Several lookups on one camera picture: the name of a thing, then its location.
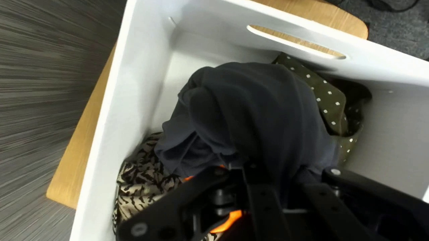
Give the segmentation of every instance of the green polka dot fabric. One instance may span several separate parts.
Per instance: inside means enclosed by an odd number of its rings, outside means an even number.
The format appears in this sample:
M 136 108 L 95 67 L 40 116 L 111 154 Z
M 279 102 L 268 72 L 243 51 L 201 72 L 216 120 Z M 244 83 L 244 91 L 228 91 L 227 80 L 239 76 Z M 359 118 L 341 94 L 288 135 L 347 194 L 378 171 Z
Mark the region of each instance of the green polka dot fabric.
M 286 53 L 274 63 L 288 68 L 313 90 L 326 128 L 337 139 L 339 165 L 346 163 L 358 143 L 362 108 L 372 99 L 370 91 L 358 83 L 326 79 Z

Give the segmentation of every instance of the black object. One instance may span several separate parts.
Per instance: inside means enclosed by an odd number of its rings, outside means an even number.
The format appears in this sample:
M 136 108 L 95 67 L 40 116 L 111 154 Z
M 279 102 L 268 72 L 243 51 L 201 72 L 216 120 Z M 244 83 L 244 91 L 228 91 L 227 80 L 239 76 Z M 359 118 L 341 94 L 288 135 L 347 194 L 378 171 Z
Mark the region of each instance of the black object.
M 342 4 L 343 1 L 346 1 L 346 0 L 329 0 L 329 3 L 335 4 L 335 5 Z M 405 11 L 414 8 L 418 4 L 418 1 L 420 0 L 414 0 L 409 7 L 405 7 L 402 9 L 397 9 L 397 8 L 393 8 L 390 4 L 388 4 L 384 0 L 368 0 L 368 3 L 373 8 L 376 8 L 378 11 L 386 11 L 386 12 L 405 12 Z
M 119 241 L 199 241 L 241 209 L 221 239 L 426 241 L 429 205 L 347 170 L 327 169 L 322 183 L 294 193 L 303 209 L 282 209 L 258 162 L 241 170 L 209 167 L 124 222 Z

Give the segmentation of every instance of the white plastic basket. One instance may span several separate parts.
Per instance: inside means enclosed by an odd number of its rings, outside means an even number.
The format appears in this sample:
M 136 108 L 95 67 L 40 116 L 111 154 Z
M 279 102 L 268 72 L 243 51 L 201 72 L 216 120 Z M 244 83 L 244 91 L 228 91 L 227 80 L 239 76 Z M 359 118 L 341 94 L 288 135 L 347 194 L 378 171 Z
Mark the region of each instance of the white plastic basket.
M 345 55 L 259 32 L 263 25 Z M 111 241 L 115 179 L 142 136 L 161 128 L 193 71 L 270 63 L 279 51 L 361 80 L 374 99 L 349 167 L 422 197 L 429 183 L 429 63 L 248 0 L 129 0 L 71 239 Z

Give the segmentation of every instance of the animal print fabric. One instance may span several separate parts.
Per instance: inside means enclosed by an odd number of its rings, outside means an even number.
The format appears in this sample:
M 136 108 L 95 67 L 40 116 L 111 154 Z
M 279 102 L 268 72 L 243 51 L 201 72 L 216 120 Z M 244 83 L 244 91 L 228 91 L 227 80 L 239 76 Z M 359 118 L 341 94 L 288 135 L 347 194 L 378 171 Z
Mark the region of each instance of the animal print fabric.
M 177 175 L 170 175 L 164 169 L 153 151 L 161 135 L 161 132 L 154 132 L 145 138 L 121 166 L 113 211 L 114 233 L 121 222 L 144 211 L 182 183 Z M 208 234 L 203 239 L 216 241 L 219 237 L 220 234 Z

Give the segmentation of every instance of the gray cloth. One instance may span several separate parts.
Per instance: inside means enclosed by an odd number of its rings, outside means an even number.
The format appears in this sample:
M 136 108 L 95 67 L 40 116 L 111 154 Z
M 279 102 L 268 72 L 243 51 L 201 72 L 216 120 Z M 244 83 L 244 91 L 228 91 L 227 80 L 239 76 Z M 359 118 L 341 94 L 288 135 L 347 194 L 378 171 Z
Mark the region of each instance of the gray cloth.
M 156 154 L 170 173 L 188 177 L 260 159 L 283 195 L 298 171 L 318 179 L 338 152 L 310 87 L 275 64 L 196 71 L 162 127 Z

